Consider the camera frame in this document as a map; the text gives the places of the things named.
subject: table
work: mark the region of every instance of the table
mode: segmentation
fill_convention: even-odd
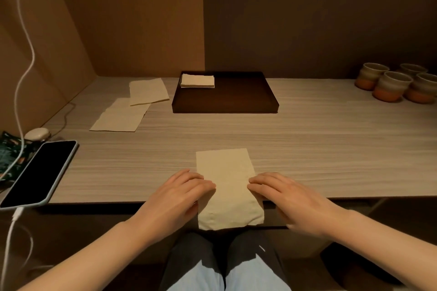
[[[91,132],[135,78],[97,78],[45,127],[80,147],[50,203],[144,202],[195,152],[247,148],[255,172],[277,171],[329,198],[437,195],[437,104],[385,103],[352,80],[267,79],[277,114],[173,114],[152,104],[135,133]]]

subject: jeans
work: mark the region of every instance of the jeans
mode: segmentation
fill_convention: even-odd
[[[218,256],[226,268],[219,269]],[[290,291],[281,262],[260,231],[239,234],[227,250],[196,233],[183,235],[170,252],[159,291]]]

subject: smartphone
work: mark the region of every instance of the smartphone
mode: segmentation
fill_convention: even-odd
[[[4,197],[0,210],[47,204],[78,147],[76,140],[42,144]]]

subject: person's left hand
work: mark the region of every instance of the person's left hand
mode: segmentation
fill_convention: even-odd
[[[159,242],[191,220],[197,200],[216,188],[198,173],[183,169],[170,177],[127,222],[145,237],[148,245]]]

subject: ceramic cup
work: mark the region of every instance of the ceramic cup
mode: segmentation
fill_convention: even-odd
[[[386,71],[376,84],[373,96],[386,102],[398,100],[408,88],[412,78],[404,73]]]
[[[428,69],[426,69],[425,67],[419,66],[419,65],[411,64],[411,63],[402,63],[400,68],[396,71],[399,73],[407,74],[408,76],[411,76],[412,78],[414,78],[417,74],[427,73]]]
[[[405,91],[405,98],[419,104],[431,104],[437,94],[437,76],[419,73]]]
[[[372,91],[381,75],[389,70],[390,68],[379,63],[367,62],[361,68],[355,80],[355,86],[363,90]]]

